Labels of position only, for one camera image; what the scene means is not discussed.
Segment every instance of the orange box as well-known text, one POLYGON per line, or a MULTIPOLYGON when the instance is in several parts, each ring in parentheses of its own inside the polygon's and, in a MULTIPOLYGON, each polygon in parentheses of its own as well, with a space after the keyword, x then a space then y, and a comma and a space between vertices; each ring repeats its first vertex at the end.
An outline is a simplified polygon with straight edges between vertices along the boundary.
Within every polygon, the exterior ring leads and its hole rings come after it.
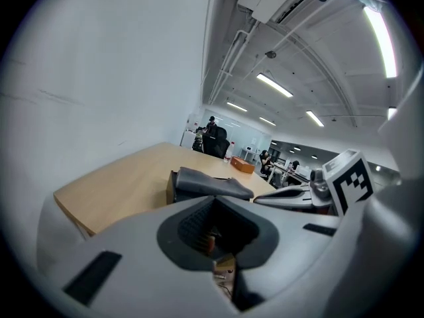
POLYGON ((254 165, 245 162, 242 158, 233 156, 231 158, 231 165, 233 165, 236 169, 244 173, 252 174, 254 171, 254 165))

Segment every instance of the desk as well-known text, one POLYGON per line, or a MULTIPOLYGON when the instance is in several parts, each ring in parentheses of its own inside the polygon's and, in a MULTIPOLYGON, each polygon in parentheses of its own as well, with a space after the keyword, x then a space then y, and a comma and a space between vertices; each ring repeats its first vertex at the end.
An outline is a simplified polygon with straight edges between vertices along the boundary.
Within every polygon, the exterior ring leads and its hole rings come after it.
POLYGON ((285 174, 287 174, 289 177, 292 177, 293 179, 296 179, 298 182, 302 183, 309 183, 308 179, 305 179, 295 173, 288 173, 288 171, 280 164, 278 163, 274 163, 274 167, 272 168, 272 172, 270 174, 270 176, 268 177, 268 183, 271 182, 272 176, 274 175, 274 172, 276 170, 276 168, 278 168, 279 170, 283 171, 285 174))
POLYGON ((243 155, 244 154, 244 161, 247 161, 247 162, 251 162, 252 160, 253 160, 253 158, 255 157, 255 156, 258 156, 259 155, 259 153, 255 153, 255 152, 252 152, 252 151, 248 151, 247 149, 245 149, 245 148, 242 148, 241 149, 241 155, 243 155), (251 160, 247 160, 247 156, 249 155, 249 154, 251 154, 252 155, 252 159, 251 160))
POLYGON ((118 220, 166 205, 171 170, 193 168, 216 178, 235 178, 255 196, 274 188, 257 174, 185 147, 157 144, 125 156, 54 192, 62 211, 95 235, 118 220))

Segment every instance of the plastic bottle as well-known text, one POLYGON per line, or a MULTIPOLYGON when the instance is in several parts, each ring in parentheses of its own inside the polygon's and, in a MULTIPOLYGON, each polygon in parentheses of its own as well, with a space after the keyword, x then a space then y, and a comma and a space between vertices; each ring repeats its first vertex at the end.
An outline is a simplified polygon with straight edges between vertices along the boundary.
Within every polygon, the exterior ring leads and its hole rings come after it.
POLYGON ((224 163, 228 163, 231 160, 231 156, 233 155, 235 142, 232 141, 227 151, 225 152, 224 163))

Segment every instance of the ceiling pipe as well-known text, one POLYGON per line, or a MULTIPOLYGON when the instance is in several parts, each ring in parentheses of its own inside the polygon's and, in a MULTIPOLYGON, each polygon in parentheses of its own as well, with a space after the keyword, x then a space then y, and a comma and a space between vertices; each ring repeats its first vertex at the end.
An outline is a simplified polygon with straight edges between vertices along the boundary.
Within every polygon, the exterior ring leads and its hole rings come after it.
POLYGON ((212 102, 213 96, 216 93, 217 86, 218 86, 219 81, 221 80, 221 78, 223 76, 223 73, 227 73, 226 69, 227 69, 227 65, 229 63, 229 60, 233 57, 237 47, 241 43, 241 38, 239 37, 240 34, 245 34, 247 36, 248 32, 246 32, 245 30, 242 30, 242 29, 239 29, 236 32, 234 39, 231 42, 230 48, 228 49, 227 54, 225 54, 225 58, 224 58, 224 61, 221 65, 221 68, 219 69, 217 79, 215 80, 215 83, 213 84, 212 92, 211 92, 211 95, 209 96, 209 104, 211 104, 211 102, 212 102))
MULTIPOLYGON (((233 71, 234 67, 236 66, 236 64, 237 64, 237 62, 239 60, 239 58, 241 57, 241 55, 243 54, 244 50, 246 49, 248 43, 250 42, 250 39, 252 38, 255 30, 258 28, 259 24, 260 24, 260 21, 256 21, 255 24, 252 26, 250 32, 247 34, 246 38, 244 39, 243 45, 238 50, 237 55, 235 56, 235 58, 234 58, 234 60, 233 60, 233 62, 231 64, 230 68, 227 71, 228 74, 231 74, 231 72, 233 71)), ((210 103, 214 103, 215 102, 215 100, 216 100, 219 92, 221 91, 221 89, 223 88, 225 82, 228 79, 228 76, 229 76, 228 74, 225 75, 224 79, 222 80, 221 84, 219 85, 219 88, 216 90, 214 96, 212 96, 210 103)))

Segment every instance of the fluorescent light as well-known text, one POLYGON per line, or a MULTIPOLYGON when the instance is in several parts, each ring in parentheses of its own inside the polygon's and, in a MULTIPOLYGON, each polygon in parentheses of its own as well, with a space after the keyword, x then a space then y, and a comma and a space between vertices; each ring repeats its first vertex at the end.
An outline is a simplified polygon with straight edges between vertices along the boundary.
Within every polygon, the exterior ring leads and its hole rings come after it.
POLYGON ((233 103, 227 103, 228 105, 230 105, 230 106, 233 106, 233 107, 235 107, 235 108, 237 108, 237 109, 241 109, 242 111, 244 111, 244 112, 247 112, 247 109, 244 109, 243 107, 240 107, 240 106, 237 106, 237 105, 234 105, 233 103))
POLYGON ((259 119, 260 119, 260 120, 263 120, 263 121, 266 121, 268 124, 271 124, 271 125, 276 126, 276 124, 272 123, 272 122, 271 122, 271 121, 269 121, 269 120, 266 120, 265 118, 259 117, 259 119))
POLYGON ((389 107, 387 110, 387 119, 390 120, 390 118, 393 117, 397 111, 398 109, 396 107, 389 107))
POLYGON ((386 77, 394 78, 398 75, 396 72, 395 54, 393 52, 392 42, 390 40, 386 24, 384 23, 383 16, 381 13, 375 12, 369 7, 365 7, 364 11, 371 22, 374 32, 376 33, 378 44, 382 51, 386 77))
POLYGON ((317 118, 312 111, 306 111, 306 114, 309 115, 320 127, 324 127, 324 124, 317 118))
POLYGON ((270 78, 268 78, 267 76, 264 76, 262 73, 259 73, 256 76, 258 79, 262 80, 263 82, 266 82, 269 86, 272 86, 273 88, 275 88, 277 91, 283 93, 287 98, 293 97, 293 94, 291 94, 289 91, 287 91, 286 89, 282 88, 280 85, 278 85, 276 82, 272 81, 270 78))

